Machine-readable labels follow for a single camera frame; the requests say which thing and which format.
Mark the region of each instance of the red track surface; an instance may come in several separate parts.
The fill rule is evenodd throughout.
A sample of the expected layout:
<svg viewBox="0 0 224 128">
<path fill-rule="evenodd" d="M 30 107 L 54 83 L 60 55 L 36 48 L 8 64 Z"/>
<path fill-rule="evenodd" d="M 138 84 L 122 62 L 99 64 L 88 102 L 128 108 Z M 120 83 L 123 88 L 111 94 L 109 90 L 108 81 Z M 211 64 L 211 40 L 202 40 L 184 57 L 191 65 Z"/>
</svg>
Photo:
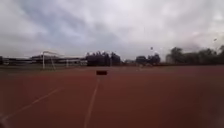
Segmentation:
<svg viewBox="0 0 224 128">
<path fill-rule="evenodd" d="M 108 68 L 102 77 L 95 70 L 1 76 L 2 123 L 6 128 L 224 127 L 222 66 Z"/>
</svg>

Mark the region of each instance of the overcast sky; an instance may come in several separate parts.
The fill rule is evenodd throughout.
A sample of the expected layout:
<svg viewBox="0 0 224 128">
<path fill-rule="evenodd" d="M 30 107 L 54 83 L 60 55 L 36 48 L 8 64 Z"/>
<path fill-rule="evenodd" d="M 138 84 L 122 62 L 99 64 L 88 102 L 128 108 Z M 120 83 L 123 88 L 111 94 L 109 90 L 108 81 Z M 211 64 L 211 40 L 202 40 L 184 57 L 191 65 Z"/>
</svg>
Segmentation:
<svg viewBox="0 0 224 128">
<path fill-rule="evenodd" d="M 223 0 L 0 0 L 0 55 L 162 56 L 224 44 Z"/>
</svg>

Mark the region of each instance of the goal post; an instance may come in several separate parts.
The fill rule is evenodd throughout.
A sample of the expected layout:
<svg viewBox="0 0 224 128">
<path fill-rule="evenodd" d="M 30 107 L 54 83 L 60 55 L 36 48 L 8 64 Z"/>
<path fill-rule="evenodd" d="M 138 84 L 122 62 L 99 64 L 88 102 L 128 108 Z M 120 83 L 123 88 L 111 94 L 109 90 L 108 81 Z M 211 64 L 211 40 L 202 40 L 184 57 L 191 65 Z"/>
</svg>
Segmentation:
<svg viewBox="0 0 224 128">
<path fill-rule="evenodd" d="M 58 54 L 58 53 L 54 53 L 54 52 L 50 52 L 50 51 L 43 51 L 42 53 L 42 68 L 45 69 L 46 68 L 46 60 L 50 61 L 53 69 L 55 70 L 55 59 L 59 59 L 60 57 L 62 57 L 62 55 Z"/>
<path fill-rule="evenodd" d="M 56 68 L 70 68 L 84 65 L 84 62 L 81 60 L 81 58 L 66 57 L 64 55 L 50 51 L 42 52 L 41 60 L 42 69 L 49 68 L 49 65 L 51 68 L 53 67 L 54 70 Z"/>
</svg>

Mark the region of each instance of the vegetation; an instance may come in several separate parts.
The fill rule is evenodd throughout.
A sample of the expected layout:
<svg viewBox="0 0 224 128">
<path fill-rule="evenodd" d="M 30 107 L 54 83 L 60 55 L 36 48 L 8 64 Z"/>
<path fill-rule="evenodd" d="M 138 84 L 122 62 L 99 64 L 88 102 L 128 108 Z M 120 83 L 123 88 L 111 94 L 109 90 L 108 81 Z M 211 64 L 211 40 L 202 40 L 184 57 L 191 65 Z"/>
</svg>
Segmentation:
<svg viewBox="0 0 224 128">
<path fill-rule="evenodd" d="M 0 56 L 0 65 L 3 65 L 3 57 Z"/>
<path fill-rule="evenodd" d="M 181 48 L 175 47 L 171 49 L 168 55 L 174 64 L 188 65 L 212 65 L 224 64 L 224 46 L 220 47 L 220 52 L 207 48 L 198 52 L 183 53 Z"/>
<path fill-rule="evenodd" d="M 121 58 L 116 53 L 96 52 L 87 53 L 86 60 L 88 66 L 118 66 L 121 64 Z"/>
</svg>

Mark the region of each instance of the white lane line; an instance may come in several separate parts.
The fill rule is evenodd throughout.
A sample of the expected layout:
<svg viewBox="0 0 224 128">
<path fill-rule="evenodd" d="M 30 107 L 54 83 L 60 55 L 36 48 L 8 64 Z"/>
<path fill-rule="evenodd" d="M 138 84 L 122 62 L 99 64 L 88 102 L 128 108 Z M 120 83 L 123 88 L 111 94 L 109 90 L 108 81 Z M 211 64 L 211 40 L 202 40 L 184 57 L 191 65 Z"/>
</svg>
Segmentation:
<svg viewBox="0 0 224 128">
<path fill-rule="evenodd" d="M 53 95 L 53 94 L 55 94 L 55 93 L 57 93 L 57 92 L 59 92 L 59 91 L 61 91 L 61 90 L 62 90 L 62 88 L 54 89 L 53 91 L 49 92 L 47 95 L 44 95 L 44 96 L 42 96 L 42 97 L 40 97 L 40 98 L 34 100 L 32 103 L 30 103 L 30 104 L 28 104 L 28 105 L 22 107 L 21 109 L 19 109 L 19 110 L 15 111 L 15 112 L 13 112 L 13 113 L 11 113 L 11 114 L 8 114 L 7 116 L 3 117 L 3 118 L 2 118 L 2 121 L 4 122 L 4 121 L 6 121 L 7 119 L 9 119 L 9 118 L 11 118 L 11 117 L 13 117 L 13 116 L 15 116 L 15 115 L 17 115 L 17 114 L 19 114 L 19 113 L 21 113 L 21 112 L 27 110 L 27 109 L 29 109 L 29 108 L 32 107 L 34 104 L 40 102 L 41 100 L 44 100 L 44 99 L 50 97 L 51 95 Z"/>
<path fill-rule="evenodd" d="M 93 105 L 94 105 L 94 102 L 95 102 L 95 99 L 96 99 L 97 90 L 98 90 L 98 87 L 99 87 L 99 84 L 100 84 L 100 78 L 97 79 L 97 85 L 96 85 L 96 87 L 94 89 L 94 92 L 93 92 L 93 95 L 91 97 L 91 101 L 90 101 L 90 104 L 89 104 L 89 108 L 87 110 L 86 117 L 85 117 L 84 128 L 87 128 L 87 126 L 89 124 L 89 121 L 90 121 L 90 118 L 91 118 L 91 114 L 92 114 Z"/>
</svg>

